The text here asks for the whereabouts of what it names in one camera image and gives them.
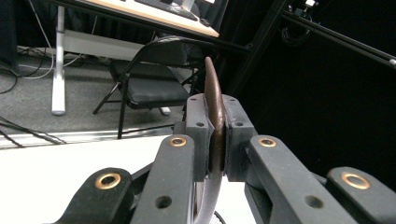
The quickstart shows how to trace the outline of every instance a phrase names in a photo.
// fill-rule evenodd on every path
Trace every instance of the white metal leg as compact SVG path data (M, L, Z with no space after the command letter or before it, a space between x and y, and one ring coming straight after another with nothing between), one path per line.
M52 85L52 114L64 115L64 7L58 7L58 27L56 30L56 64Z

